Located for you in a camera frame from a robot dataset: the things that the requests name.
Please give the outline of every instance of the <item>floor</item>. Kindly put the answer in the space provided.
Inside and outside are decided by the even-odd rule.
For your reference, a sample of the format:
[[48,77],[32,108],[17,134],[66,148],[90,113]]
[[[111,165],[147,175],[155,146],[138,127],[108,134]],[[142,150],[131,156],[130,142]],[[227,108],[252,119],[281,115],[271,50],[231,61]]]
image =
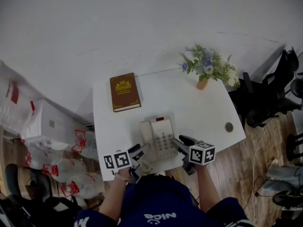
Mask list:
[[[220,197],[235,197],[242,207],[245,207],[248,203],[245,212],[251,220],[253,220],[254,215],[252,199],[249,200],[252,190],[252,165],[254,152],[264,129],[265,127],[253,129],[246,126],[246,139],[217,153],[215,163],[208,165]],[[258,180],[256,181],[255,190],[266,179],[267,169],[274,158],[277,158],[281,165],[287,164],[285,142],[287,135],[290,133],[295,134],[294,121],[290,113],[287,115],[281,114],[279,119],[270,121],[256,154],[255,179],[258,178]],[[2,150],[3,152],[0,152],[0,154],[4,157],[1,164],[23,163],[25,148],[20,143],[17,145],[4,143]],[[79,158],[80,156],[67,153],[66,157]],[[92,160],[85,161],[89,165],[90,171],[98,171],[96,162]],[[181,167],[170,170],[167,174],[174,175],[176,180],[188,186],[192,194],[196,198],[198,197],[196,175],[188,176]],[[54,195],[58,194],[55,181],[53,181],[53,192]],[[102,200],[102,197],[99,196],[89,201],[88,204],[92,206],[99,203],[100,200]],[[273,204],[270,197],[255,198],[255,206],[255,220],[258,226],[271,227],[275,219],[281,214],[281,209]]]

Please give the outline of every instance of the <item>white wall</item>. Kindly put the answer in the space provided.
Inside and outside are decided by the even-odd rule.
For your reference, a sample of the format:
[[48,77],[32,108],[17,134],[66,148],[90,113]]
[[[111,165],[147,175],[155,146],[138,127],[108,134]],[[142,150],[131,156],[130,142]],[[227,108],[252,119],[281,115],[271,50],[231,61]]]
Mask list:
[[86,118],[95,81],[176,68],[194,42],[258,78],[303,50],[303,0],[0,0],[0,59]]

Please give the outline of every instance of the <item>brown book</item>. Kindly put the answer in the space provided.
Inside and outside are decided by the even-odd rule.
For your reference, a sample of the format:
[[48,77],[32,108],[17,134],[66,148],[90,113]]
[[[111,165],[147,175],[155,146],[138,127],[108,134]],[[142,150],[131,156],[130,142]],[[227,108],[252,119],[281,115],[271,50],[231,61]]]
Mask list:
[[110,90],[112,92],[114,112],[141,107],[133,73],[111,78]]

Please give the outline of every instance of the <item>telephone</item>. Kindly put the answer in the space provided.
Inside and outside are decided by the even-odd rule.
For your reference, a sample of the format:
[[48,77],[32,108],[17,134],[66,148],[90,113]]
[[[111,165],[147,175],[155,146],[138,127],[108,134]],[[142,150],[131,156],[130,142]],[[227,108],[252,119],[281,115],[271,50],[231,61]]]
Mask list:
[[169,117],[141,122],[139,128],[143,143],[151,145],[151,150],[144,157],[146,161],[152,163],[178,154],[171,143],[174,133]]

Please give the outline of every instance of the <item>round hole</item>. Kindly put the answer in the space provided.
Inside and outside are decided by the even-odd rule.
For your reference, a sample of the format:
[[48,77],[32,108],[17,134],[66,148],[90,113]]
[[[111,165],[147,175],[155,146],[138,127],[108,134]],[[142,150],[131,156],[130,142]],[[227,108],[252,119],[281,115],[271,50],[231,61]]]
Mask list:
[[229,133],[231,133],[233,131],[233,124],[231,122],[227,122],[225,124],[225,130]]

